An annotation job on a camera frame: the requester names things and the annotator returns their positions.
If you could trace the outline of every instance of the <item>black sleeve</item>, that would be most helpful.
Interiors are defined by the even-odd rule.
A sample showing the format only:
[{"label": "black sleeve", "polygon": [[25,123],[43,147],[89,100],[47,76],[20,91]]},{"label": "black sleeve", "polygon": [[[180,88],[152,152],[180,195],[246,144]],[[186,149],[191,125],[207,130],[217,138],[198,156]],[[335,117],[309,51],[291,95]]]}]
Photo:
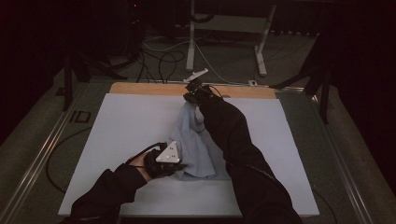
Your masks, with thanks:
[{"label": "black sleeve", "polygon": [[200,110],[206,129],[227,161],[245,223],[303,223],[292,207],[289,194],[272,179],[275,177],[271,168],[251,142],[244,114],[219,97],[208,99]]},{"label": "black sleeve", "polygon": [[107,169],[93,187],[73,203],[70,217],[62,223],[116,223],[120,205],[132,203],[136,190],[146,184],[133,166],[122,164],[114,173]]}]

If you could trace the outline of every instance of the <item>floor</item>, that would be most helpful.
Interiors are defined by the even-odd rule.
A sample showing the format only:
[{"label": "floor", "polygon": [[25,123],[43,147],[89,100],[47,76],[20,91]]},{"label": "floor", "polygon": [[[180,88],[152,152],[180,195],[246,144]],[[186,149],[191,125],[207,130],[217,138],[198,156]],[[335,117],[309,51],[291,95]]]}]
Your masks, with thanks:
[{"label": "floor", "polygon": [[[183,34],[186,32],[181,30],[176,39],[148,34],[142,45],[143,72],[140,72],[141,56],[138,62],[118,73],[131,82],[136,82],[139,74],[141,82],[178,82],[189,77],[191,72],[185,69],[188,38]],[[202,76],[203,82],[226,85],[247,85],[249,80],[274,85],[286,80],[299,72],[315,43],[315,38],[310,36],[270,34],[263,51],[268,76],[260,77],[253,51],[261,39],[259,35],[202,31],[197,38],[194,71],[207,68],[209,72]],[[114,63],[122,60],[112,59]],[[64,98],[56,96],[63,86],[62,71],[55,77],[54,86],[0,148],[1,223],[62,220],[57,215],[64,196],[62,191],[74,172],[103,97],[116,81],[96,73],[92,73],[89,83],[79,83],[74,78],[75,100],[70,109],[63,112]],[[324,124],[318,116],[315,97],[301,93],[306,81],[303,79],[286,90],[276,91],[320,211],[317,217],[304,217],[304,223],[396,223],[395,197],[343,107],[337,89],[331,88],[329,124]],[[76,122],[71,117],[78,111],[82,116],[91,116]],[[44,160],[35,161],[37,155]],[[26,175],[28,171],[35,175]],[[51,185],[46,171],[59,189]],[[154,221],[157,220],[132,220],[133,223]],[[206,220],[205,223],[219,221]]]}]

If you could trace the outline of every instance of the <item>black jacket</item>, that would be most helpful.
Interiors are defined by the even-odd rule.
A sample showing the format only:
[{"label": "black jacket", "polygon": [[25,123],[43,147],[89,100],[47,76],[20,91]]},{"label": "black jacket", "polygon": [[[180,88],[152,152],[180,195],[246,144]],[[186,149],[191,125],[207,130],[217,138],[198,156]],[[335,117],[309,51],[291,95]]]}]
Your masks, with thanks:
[{"label": "black jacket", "polygon": [[[292,208],[289,194],[252,144],[242,112],[219,97],[207,100],[200,110],[206,129],[227,161],[245,223],[303,223]],[[120,205],[133,202],[136,190],[146,183],[132,166],[123,164],[114,173],[106,170],[92,189],[73,203],[71,216],[64,223],[116,223]]]}]

